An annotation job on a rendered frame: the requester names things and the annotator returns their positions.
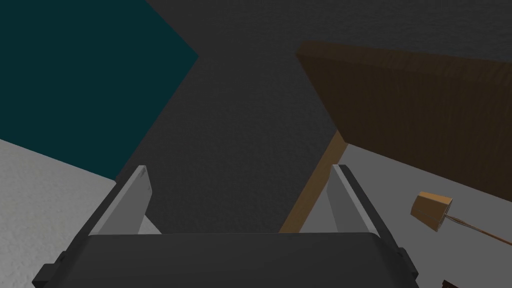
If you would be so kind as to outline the brown shaded lamp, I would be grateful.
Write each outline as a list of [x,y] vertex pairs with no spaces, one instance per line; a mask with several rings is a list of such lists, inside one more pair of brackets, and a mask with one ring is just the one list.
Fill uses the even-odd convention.
[[451,197],[421,191],[412,204],[410,215],[435,232],[440,230],[445,219],[449,219],[458,225],[473,229],[495,240],[512,246],[511,241],[477,228],[459,218],[453,217],[452,215],[448,215],[452,202],[453,199]]

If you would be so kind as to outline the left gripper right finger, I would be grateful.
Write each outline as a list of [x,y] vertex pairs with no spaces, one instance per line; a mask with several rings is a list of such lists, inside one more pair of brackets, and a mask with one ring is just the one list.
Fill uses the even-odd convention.
[[333,164],[326,185],[336,231],[386,236],[388,229],[380,215],[358,183],[348,179],[346,172],[341,165]]

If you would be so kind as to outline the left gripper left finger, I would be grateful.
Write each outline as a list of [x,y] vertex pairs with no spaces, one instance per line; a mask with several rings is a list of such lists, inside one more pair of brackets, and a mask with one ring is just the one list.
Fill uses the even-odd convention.
[[89,235],[136,235],[152,196],[145,165],[139,165],[122,185]]

